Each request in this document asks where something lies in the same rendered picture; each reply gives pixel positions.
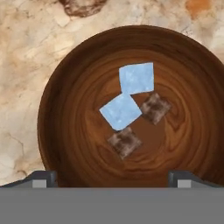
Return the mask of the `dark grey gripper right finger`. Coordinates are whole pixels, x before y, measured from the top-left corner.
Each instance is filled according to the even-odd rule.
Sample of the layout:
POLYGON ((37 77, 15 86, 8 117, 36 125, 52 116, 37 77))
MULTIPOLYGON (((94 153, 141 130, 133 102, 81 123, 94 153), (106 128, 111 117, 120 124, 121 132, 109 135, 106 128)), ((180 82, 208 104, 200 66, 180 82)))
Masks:
POLYGON ((168 186, 171 188, 221 188, 221 185, 202 180, 189 171, 170 171, 168 186))

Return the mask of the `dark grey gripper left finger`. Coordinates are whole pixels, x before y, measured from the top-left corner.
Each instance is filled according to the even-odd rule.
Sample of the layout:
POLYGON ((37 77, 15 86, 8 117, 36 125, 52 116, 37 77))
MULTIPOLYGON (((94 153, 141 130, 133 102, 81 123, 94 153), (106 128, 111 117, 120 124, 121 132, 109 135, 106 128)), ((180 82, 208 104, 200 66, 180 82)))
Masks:
POLYGON ((34 171, 24 179, 11 182, 4 187, 17 187, 17 188, 52 188, 57 186, 57 173, 55 171, 34 171))

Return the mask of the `brown wooden bowl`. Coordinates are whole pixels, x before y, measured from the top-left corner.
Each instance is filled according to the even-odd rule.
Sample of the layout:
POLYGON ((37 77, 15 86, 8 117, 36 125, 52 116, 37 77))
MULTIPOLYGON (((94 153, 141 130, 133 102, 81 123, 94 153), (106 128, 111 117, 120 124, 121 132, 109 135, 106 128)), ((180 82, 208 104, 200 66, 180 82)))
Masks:
POLYGON ((224 186, 224 64, 203 45, 165 28, 131 25, 94 35, 57 66, 38 112, 45 168, 64 187, 164 187, 171 170, 224 186), (120 159, 99 112, 120 92, 118 69, 151 61, 155 91, 171 110, 131 128, 142 146, 120 159))

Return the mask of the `clear brownish ice cube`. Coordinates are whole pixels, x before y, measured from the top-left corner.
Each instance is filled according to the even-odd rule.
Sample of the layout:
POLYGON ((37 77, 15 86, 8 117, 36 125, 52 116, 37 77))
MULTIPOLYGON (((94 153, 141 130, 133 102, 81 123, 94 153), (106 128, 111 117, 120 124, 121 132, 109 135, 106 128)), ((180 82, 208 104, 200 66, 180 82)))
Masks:
POLYGON ((116 132, 108 139, 108 143, 114 148, 121 159, 125 159, 142 145, 142 141, 133 132, 131 127, 116 132))
POLYGON ((157 125, 171 107, 172 105, 167 100, 154 93, 143 102, 140 109, 145 119, 157 125))

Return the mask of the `pale blue ice cube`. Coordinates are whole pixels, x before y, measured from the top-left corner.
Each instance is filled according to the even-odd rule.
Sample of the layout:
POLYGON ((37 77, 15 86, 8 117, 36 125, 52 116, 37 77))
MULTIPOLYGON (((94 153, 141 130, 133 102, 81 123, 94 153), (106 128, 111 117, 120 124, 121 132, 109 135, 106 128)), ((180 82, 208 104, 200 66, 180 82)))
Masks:
POLYGON ((99 111, 113 130, 125 129, 142 114, 129 94, 119 94, 99 111))
POLYGON ((135 95, 154 90, 154 67, 152 62, 130 64, 119 68, 121 90, 135 95))

